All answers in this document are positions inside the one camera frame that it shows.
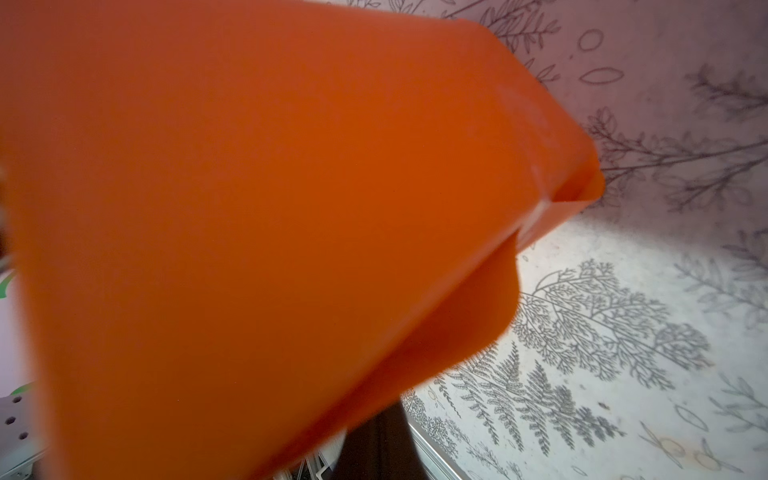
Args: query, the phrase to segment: botanical wallpaper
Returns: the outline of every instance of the botanical wallpaper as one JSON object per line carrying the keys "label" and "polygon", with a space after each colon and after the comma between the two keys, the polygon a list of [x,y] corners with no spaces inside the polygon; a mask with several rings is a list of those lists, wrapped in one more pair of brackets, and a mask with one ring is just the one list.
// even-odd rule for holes
{"label": "botanical wallpaper", "polygon": [[410,415],[473,480],[768,478],[768,4],[339,3],[484,25],[607,181],[518,257],[504,336]]}

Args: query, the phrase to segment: tree illustration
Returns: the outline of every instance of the tree illustration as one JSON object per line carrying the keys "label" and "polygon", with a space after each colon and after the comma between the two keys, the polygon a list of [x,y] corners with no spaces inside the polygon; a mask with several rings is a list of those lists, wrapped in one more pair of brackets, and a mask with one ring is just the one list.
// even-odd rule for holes
{"label": "tree illustration", "polygon": [[[724,208],[727,202],[751,205],[750,181],[760,166],[768,165],[768,137],[741,144],[731,138],[695,140],[689,132],[681,139],[627,137],[607,107],[588,118],[584,126],[600,142],[605,194],[598,206],[618,207],[633,182],[652,180],[667,191],[670,211]],[[697,164],[696,170],[684,168]]]}
{"label": "tree illustration", "polygon": [[585,369],[610,381],[624,371],[647,388],[673,389],[667,370],[711,366],[707,338],[669,309],[621,288],[611,263],[588,260],[558,270],[521,295],[512,331],[563,373]]}
{"label": "tree illustration", "polygon": [[739,242],[723,245],[736,263],[723,269],[715,259],[706,263],[684,255],[675,264],[678,277],[687,280],[685,291],[696,293],[705,313],[743,321],[747,329],[768,323],[768,230],[737,233]]}
{"label": "tree illustration", "polygon": [[520,425],[527,425],[545,455],[551,450],[549,428],[570,449],[575,449],[574,437],[592,447],[594,438],[604,442],[606,438],[624,435],[605,418],[594,416],[589,408],[576,406],[568,388],[553,387],[540,363],[535,363],[523,381],[514,343],[504,359],[498,358],[498,345],[493,344],[445,375],[453,380],[456,389],[464,392],[460,398],[475,412],[494,444],[500,439],[497,420],[514,441],[510,445],[520,451],[525,449]]}

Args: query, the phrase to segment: fern illustration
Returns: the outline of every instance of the fern illustration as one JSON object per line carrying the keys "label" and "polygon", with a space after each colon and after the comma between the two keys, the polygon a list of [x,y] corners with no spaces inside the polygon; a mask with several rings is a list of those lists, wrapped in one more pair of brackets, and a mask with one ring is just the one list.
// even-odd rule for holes
{"label": "fern illustration", "polygon": [[719,263],[710,258],[706,264],[684,255],[675,264],[678,277],[688,280],[688,293],[698,295],[698,303],[705,313],[719,313],[727,319],[741,319],[747,329],[768,323],[768,283],[756,281],[763,278],[762,258],[753,257],[753,252],[744,245],[726,245],[737,258],[746,260],[735,266],[729,277],[723,274]]}
{"label": "fern illustration", "polygon": [[497,351],[498,346],[494,343],[446,373],[447,376],[458,381],[453,386],[466,392],[460,398],[470,403],[469,409],[475,412],[476,418],[482,420],[483,426],[488,429],[488,434],[495,444],[498,444],[498,433],[483,398],[482,387],[478,379],[491,376]]}
{"label": "fern illustration", "polygon": [[611,263],[588,260],[523,293],[512,331],[563,373],[579,368],[611,381],[625,371],[647,388],[673,389],[659,359],[685,370],[712,363],[707,338],[669,316],[664,304],[621,288]]}
{"label": "fern illustration", "polygon": [[491,30],[512,53],[523,48],[530,54],[533,48],[544,48],[544,39],[560,31],[558,21],[545,20],[546,14],[541,11],[543,5],[551,3],[554,0],[505,0],[498,8],[487,8],[479,23]]}
{"label": "fern illustration", "polygon": [[456,412],[456,415],[458,415],[459,418],[462,417],[462,414],[458,412],[456,405],[453,403],[453,400],[451,399],[451,396],[448,394],[448,383],[445,381],[445,376],[441,373],[439,373],[433,380],[435,385],[438,386],[437,390],[440,392],[442,397],[448,402],[448,404],[451,406],[454,412]]}
{"label": "fern illustration", "polygon": [[510,474],[514,475],[516,480],[523,480],[523,474],[520,470],[520,467],[518,467],[518,464],[507,462],[506,466],[502,466],[502,464],[498,461],[498,458],[496,458],[496,455],[494,455],[493,451],[482,442],[478,445],[470,445],[467,448],[467,453],[475,457],[485,467],[496,471],[509,480],[512,480]]}
{"label": "fern illustration", "polygon": [[757,398],[755,390],[745,379],[738,377],[736,381],[732,381],[723,374],[720,374],[720,378],[727,386],[721,391],[735,397],[733,403],[725,404],[710,397],[710,402],[717,408],[716,414],[737,420],[737,423],[728,427],[726,431],[731,433],[744,433],[750,430],[760,432],[763,440],[766,441],[753,447],[753,450],[755,452],[768,452],[768,437],[766,437],[768,435],[768,405]]}
{"label": "fern illustration", "polygon": [[[598,206],[618,207],[632,182],[649,179],[667,189],[664,198],[673,212],[723,209],[728,201],[751,205],[752,176],[758,167],[768,165],[764,136],[748,144],[730,138],[695,141],[690,132],[680,140],[645,133],[629,138],[617,131],[616,117],[608,108],[590,116],[585,129],[601,146],[606,189]],[[705,167],[703,173],[686,174],[682,166],[692,163]]]}
{"label": "fern illustration", "polygon": [[520,451],[524,450],[520,422],[528,424],[545,455],[551,451],[549,425],[570,449],[575,449],[574,433],[590,447],[594,446],[594,437],[604,442],[608,437],[624,435],[605,418],[595,417],[589,408],[577,407],[571,391],[566,387],[553,387],[539,362],[522,382],[520,359],[514,342],[505,359],[499,361],[497,355],[498,346],[491,345],[468,362],[452,367],[448,374],[455,380],[455,388],[473,392],[471,396],[463,395],[461,398],[470,402],[470,409],[478,413],[477,418],[483,421],[495,444],[498,444],[499,435],[488,406],[494,407],[496,418],[514,440],[510,445]]}
{"label": "fern illustration", "polygon": [[725,114],[726,121],[744,121],[768,108],[768,90],[760,87],[754,76],[747,77],[740,71],[727,82],[715,82],[712,77],[713,69],[708,64],[685,77],[691,81],[691,91],[701,99],[699,112],[714,107]]}

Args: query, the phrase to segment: gray line drawing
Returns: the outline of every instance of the gray line drawing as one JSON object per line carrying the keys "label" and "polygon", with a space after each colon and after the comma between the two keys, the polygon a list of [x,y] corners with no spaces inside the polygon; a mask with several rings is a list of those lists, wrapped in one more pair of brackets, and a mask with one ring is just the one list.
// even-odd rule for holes
{"label": "gray line drawing", "polygon": [[395,13],[405,13],[413,15],[416,10],[422,6],[424,0],[414,0],[413,2],[406,2],[406,0],[389,0],[389,9]]}
{"label": "gray line drawing", "polygon": [[593,68],[578,79],[589,85],[607,85],[624,78],[624,73],[618,68],[601,67]]}
{"label": "gray line drawing", "polygon": [[435,402],[436,406],[439,406],[441,409],[445,410],[445,407],[443,406],[442,402],[437,398],[437,394],[435,393],[435,390],[432,390],[431,386],[427,386],[429,389],[429,392],[427,392],[427,395],[430,399],[432,399],[433,402]]}
{"label": "gray line drawing", "polygon": [[723,245],[731,256],[740,261],[733,271],[736,282],[755,282],[768,280],[768,228],[747,233],[737,232],[738,244]]}
{"label": "gray line drawing", "polygon": [[704,64],[697,73],[685,76],[691,81],[691,91],[701,99],[697,108],[701,114],[717,108],[726,121],[745,121],[768,108],[768,90],[758,85],[754,76],[747,77],[740,71],[730,81],[716,83],[712,73],[712,67]]}
{"label": "gray line drawing", "polygon": [[496,455],[494,455],[485,443],[481,442],[478,445],[470,445],[467,448],[467,453],[475,457],[485,467],[495,470],[509,480],[512,480],[510,474],[515,475],[515,480],[523,480],[523,475],[518,464],[507,461],[506,465],[502,466],[501,463],[499,463],[498,458],[496,458]]}
{"label": "gray line drawing", "polygon": [[658,438],[643,422],[640,422],[640,425],[643,426],[643,430],[645,430],[650,438],[643,437],[642,435],[639,435],[639,437],[664,452],[667,458],[679,468],[683,468],[683,464],[679,460],[679,458],[685,456],[685,449],[682,445],[666,437]]}
{"label": "gray line drawing", "polygon": [[[690,133],[678,140],[672,137],[636,138],[617,131],[616,117],[608,108],[590,116],[584,126],[600,142],[601,166],[605,175],[605,194],[596,206],[618,207],[630,182],[652,180],[665,187],[670,211],[723,209],[728,202],[748,206],[753,203],[749,183],[753,171],[768,164],[768,137],[748,144],[731,138],[695,141]],[[619,164],[619,161],[630,161]],[[689,170],[687,164],[698,168]]]}
{"label": "gray line drawing", "polygon": [[513,480],[510,475],[515,476],[514,480],[523,480],[522,471],[516,463],[507,462],[506,465],[502,465],[486,444],[482,442],[472,444],[472,440],[451,419],[427,415],[424,402],[415,394],[413,389],[403,393],[401,401],[403,408],[411,418],[416,420],[427,431],[430,438],[435,440],[454,460],[458,454],[457,442],[464,442],[468,446],[467,453],[478,459],[485,467],[500,473],[509,480]]}
{"label": "gray line drawing", "polygon": [[737,319],[743,322],[747,329],[755,329],[768,323],[766,285],[737,284],[727,275],[723,275],[723,270],[713,258],[704,265],[685,254],[682,261],[674,266],[677,268],[678,278],[691,282],[685,291],[697,292],[697,302],[704,306],[704,313],[719,313],[727,319]]}
{"label": "gray line drawing", "polygon": [[[643,437],[642,435],[639,435],[639,437],[657,449],[660,449],[675,465],[684,469],[680,460],[689,456],[689,452],[686,452],[680,443],[675,442],[668,437],[657,437],[643,422],[640,422],[640,425],[642,425],[643,430],[645,430],[645,433],[650,438]],[[701,439],[701,450],[690,452],[689,458],[713,472],[719,472],[720,470],[726,469],[736,473],[744,473],[741,468],[716,458],[704,437]]]}
{"label": "gray line drawing", "polygon": [[768,405],[761,402],[752,388],[752,386],[742,377],[736,381],[731,381],[724,374],[720,374],[720,379],[727,385],[727,388],[721,392],[736,397],[737,402],[722,404],[710,397],[710,402],[717,407],[715,413],[721,416],[730,417],[738,420],[738,423],[726,429],[730,433],[744,433],[752,430],[760,432],[763,437],[763,443],[752,448],[755,452],[768,452]]}
{"label": "gray line drawing", "polygon": [[602,30],[590,28],[578,38],[578,49],[581,51],[597,50],[603,44],[603,38],[605,38],[605,35]]}
{"label": "gray line drawing", "polygon": [[381,6],[379,0],[346,0],[346,6],[357,8],[378,8]]}
{"label": "gray line drawing", "polygon": [[690,423],[697,429],[704,430],[705,432],[710,431],[710,428],[707,426],[706,423],[704,423],[704,420],[702,420],[698,415],[691,412],[689,409],[685,408],[684,406],[675,405],[674,411],[677,413],[677,416],[683,419],[684,422]]}
{"label": "gray line drawing", "polygon": [[704,438],[701,439],[701,450],[694,452],[694,460],[696,460],[699,465],[713,472],[719,472],[725,468],[726,470],[730,470],[732,472],[744,473],[744,470],[741,468],[735,467],[730,463],[726,463],[722,460],[719,460],[718,458],[715,458],[714,454],[712,453],[712,449],[710,449],[707,440]]}
{"label": "gray line drawing", "polygon": [[442,419],[426,414],[424,402],[416,395],[413,389],[406,390],[401,397],[402,407],[411,415],[411,418],[417,421],[419,425],[434,440],[445,453],[456,460],[458,454],[455,437],[464,435],[458,426],[450,419]]}
{"label": "gray line drawing", "polygon": [[521,293],[513,333],[565,374],[584,369],[604,381],[628,373],[647,388],[673,389],[660,360],[685,370],[712,365],[707,338],[669,322],[657,300],[622,288],[612,263],[582,262],[542,278]]}
{"label": "gray line drawing", "polygon": [[551,448],[548,426],[560,434],[570,449],[575,449],[574,432],[590,447],[594,447],[594,437],[605,442],[609,437],[624,436],[606,418],[593,415],[587,407],[577,406],[570,389],[553,387],[540,363],[535,363],[523,383],[514,342],[511,348],[509,355],[499,360],[498,346],[491,344],[438,376],[443,382],[445,376],[449,377],[452,385],[464,392],[459,398],[470,404],[469,409],[482,421],[494,444],[500,439],[496,419],[514,440],[509,444],[521,452],[525,446],[518,426],[520,420],[528,424],[545,455],[549,455]]}
{"label": "gray line drawing", "polygon": [[557,74],[557,73],[552,74],[552,71],[555,69],[557,65],[555,64],[549,65],[537,72],[536,71],[537,69],[533,69],[533,64],[535,61],[536,61],[536,58],[529,58],[528,61],[524,63],[525,68],[527,68],[528,71],[530,71],[533,74],[533,76],[536,77],[536,80],[538,80],[538,82],[542,84],[544,88],[548,89],[547,83],[560,79],[560,74]]}

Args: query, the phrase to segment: leaf illustration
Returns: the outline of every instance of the leaf illustration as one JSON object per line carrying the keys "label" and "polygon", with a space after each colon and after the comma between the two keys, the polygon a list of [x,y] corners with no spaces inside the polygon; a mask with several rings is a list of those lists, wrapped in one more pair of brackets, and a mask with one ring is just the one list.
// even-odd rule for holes
{"label": "leaf illustration", "polygon": [[[605,78],[595,78],[598,84],[617,77],[615,72],[612,77],[606,71],[600,75]],[[641,178],[667,188],[664,198],[670,211],[723,209],[729,202],[752,204],[751,173],[768,162],[768,138],[760,137],[749,144],[729,138],[696,140],[690,133],[681,140],[644,133],[632,138],[618,131],[616,118],[607,108],[590,116],[585,129],[601,146],[606,193],[596,203],[598,207],[619,205],[630,185]],[[684,168],[691,163],[700,168]],[[650,172],[650,178],[636,175],[641,171]]]}

